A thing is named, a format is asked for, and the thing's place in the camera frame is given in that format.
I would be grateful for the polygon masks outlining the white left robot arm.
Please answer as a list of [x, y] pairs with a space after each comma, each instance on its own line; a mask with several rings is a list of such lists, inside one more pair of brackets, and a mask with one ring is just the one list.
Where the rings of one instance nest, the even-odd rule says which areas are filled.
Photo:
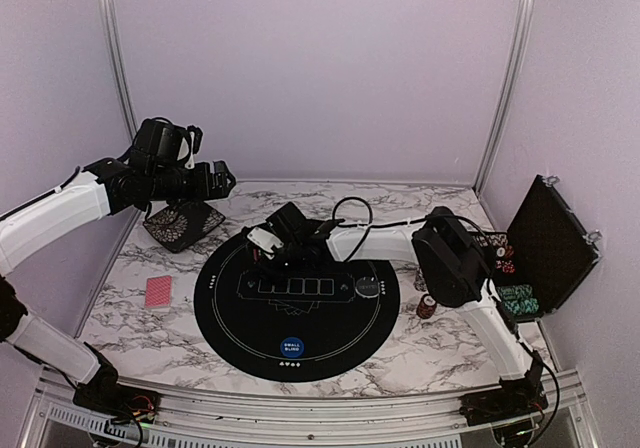
[[[118, 158], [103, 158], [59, 186], [1, 217], [1, 274], [88, 223], [129, 207], [146, 210], [154, 201], [208, 201], [226, 198], [236, 178], [223, 161], [196, 162], [203, 132], [161, 117], [146, 119], [131, 146]], [[13, 286], [1, 282], [1, 339], [59, 370], [106, 413], [125, 406], [117, 371], [99, 353], [34, 314]]]

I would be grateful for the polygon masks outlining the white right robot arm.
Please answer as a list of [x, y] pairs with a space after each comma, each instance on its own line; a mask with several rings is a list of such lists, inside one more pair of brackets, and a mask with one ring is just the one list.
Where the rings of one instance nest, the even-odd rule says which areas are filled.
[[505, 386], [497, 391], [495, 406], [515, 416], [533, 401], [544, 363], [503, 307], [491, 279], [491, 255], [467, 231], [470, 223], [445, 206], [419, 219], [386, 224], [349, 223], [338, 216], [317, 221], [287, 203], [243, 235], [256, 263], [272, 277], [293, 269], [319, 271], [330, 262], [418, 266], [431, 298], [456, 310], [482, 342]]

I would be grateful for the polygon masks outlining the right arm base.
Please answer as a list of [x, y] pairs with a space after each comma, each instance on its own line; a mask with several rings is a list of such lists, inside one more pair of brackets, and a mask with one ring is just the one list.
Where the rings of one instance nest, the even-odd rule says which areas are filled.
[[468, 426], [507, 421], [542, 412], [549, 406], [544, 389], [523, 380], [465, 394], [460, 397], [460, 403], [459, 413]]

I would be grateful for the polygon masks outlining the black dealer button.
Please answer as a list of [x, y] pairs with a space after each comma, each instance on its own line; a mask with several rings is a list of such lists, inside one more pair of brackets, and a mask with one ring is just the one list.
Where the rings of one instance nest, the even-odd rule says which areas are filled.
[[355, 283], [355, 293], [364, 299], [374, 299], [380, 296], [381, 286], [375, 277], [362, 277]]

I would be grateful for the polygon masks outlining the white red chip stack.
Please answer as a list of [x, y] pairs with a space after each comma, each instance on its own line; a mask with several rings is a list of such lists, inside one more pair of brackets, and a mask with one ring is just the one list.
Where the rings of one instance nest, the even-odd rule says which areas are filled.
[[422, 271], [420, 269], [416, 270], [413, 286], [419, 292], [427, 292], [428, 291], [424, 276], [423, 276]]

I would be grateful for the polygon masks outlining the blue small blind button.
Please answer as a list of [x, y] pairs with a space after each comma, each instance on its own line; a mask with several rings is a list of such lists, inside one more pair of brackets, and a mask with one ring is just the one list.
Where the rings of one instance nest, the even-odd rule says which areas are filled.
[[304, 342], [297, 337], [288, 337], [280, 343], [280, 352], [287, 359], [297, 359], [304, 351]]

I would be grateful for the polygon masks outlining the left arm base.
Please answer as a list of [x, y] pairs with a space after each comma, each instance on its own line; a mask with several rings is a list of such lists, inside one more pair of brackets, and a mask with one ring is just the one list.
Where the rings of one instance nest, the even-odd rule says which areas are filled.
[[121, 384], [110, 366], [101, 367], [87, 383], [78, 383], [73, 396], [76, 406], [110, 415], [114, 424], [152, 421], [159, 402], [156, 391]]

